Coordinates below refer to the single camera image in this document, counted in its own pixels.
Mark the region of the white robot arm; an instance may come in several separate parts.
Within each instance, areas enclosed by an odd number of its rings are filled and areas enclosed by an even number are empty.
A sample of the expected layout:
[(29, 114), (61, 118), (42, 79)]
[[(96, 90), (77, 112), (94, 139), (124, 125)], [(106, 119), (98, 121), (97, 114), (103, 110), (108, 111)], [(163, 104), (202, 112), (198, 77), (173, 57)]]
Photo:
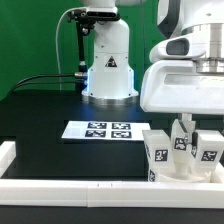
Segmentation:
[(159, 0), (157, 26), (165, 39), (149, 54), (140, 92), (128, 64), (129, 28), (117, 7), (142, 0), (82, 1), (96, 23), (85, 98), (139, 96), (146, 112), (224, 115), (224, 0)]

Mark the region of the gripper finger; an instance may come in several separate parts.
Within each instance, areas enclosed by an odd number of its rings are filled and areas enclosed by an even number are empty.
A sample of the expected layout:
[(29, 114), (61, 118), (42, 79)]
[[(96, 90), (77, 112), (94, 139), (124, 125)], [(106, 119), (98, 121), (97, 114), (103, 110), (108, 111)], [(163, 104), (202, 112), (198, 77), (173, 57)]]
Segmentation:
[(198, 133), (195, 131), (192, 133), (192, 148), (197, 148), (197, 143), (198, 143)]
[(184, 143), (188, 145), (191, 143), (191, 134), (189, 128), (192, 125), (192, 115), (187, 113), (180, 113), (178, 115), (179, 125), (184, 132)]

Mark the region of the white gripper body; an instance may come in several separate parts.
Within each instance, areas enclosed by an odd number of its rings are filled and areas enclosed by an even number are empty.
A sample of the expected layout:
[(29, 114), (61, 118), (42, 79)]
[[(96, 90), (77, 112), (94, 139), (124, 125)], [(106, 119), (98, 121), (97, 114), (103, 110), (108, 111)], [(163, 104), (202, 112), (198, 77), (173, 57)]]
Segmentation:
[(206, 53), (203, 37), (161, 41), (149, 58), (140, 106), (145, 112), (224, 114), (224, 75), (200, 73), (196, 60)]

